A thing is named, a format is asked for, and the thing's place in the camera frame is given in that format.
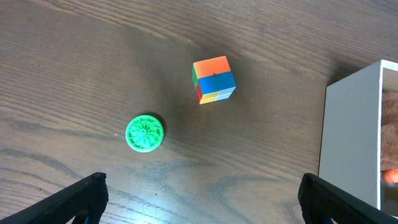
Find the brown plush toy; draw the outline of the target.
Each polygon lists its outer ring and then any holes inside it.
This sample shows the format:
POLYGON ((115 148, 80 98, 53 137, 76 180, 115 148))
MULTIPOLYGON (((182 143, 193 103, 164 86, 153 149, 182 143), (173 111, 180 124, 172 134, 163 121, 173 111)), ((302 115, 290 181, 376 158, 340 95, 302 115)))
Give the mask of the brown plush toy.
POLYGON ((388 184, 397 183, 397 92, 382 93, 381 172, 388 184))

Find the green round disc toy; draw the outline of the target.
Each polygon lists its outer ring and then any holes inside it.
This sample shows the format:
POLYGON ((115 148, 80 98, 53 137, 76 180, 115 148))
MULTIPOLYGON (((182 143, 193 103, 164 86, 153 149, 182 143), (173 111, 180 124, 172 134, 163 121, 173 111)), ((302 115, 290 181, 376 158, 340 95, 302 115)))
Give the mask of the green round disc toy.
POLYGON ((132 119, 125 131, 128 146, 141 153, 157 149, 164 140, 164 136, 163 124, 156 117, 148 114, 132 119))

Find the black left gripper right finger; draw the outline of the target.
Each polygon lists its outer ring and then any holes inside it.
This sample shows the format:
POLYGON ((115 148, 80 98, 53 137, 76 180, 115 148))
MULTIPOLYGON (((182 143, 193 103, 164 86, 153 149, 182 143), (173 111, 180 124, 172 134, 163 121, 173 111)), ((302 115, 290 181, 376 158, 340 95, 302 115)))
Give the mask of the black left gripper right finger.
POLYGON ((306 224, 389 223, 397 219, 339 189, 318 176, 306 173, 298 190, 306 224))

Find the multicolour puzzle cube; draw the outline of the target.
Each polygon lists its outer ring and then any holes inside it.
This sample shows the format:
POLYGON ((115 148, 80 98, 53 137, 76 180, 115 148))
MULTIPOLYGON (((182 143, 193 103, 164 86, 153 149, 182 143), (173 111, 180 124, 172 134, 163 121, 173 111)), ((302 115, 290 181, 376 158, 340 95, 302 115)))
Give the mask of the multicolour puzzle cube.
POLYGON ((226 56, 193 63, 192 82, 199 104, 225 100, 236 89, 226 56))

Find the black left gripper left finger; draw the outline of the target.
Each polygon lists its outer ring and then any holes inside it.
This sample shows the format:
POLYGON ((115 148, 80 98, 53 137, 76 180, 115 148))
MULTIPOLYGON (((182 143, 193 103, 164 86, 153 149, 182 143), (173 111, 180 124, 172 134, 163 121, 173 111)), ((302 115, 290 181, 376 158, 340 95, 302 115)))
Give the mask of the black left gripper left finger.
POLYGON ((109 201, 106 174, 95 172, 63 190, 1 220, 1 223, 100 222, 109 201))

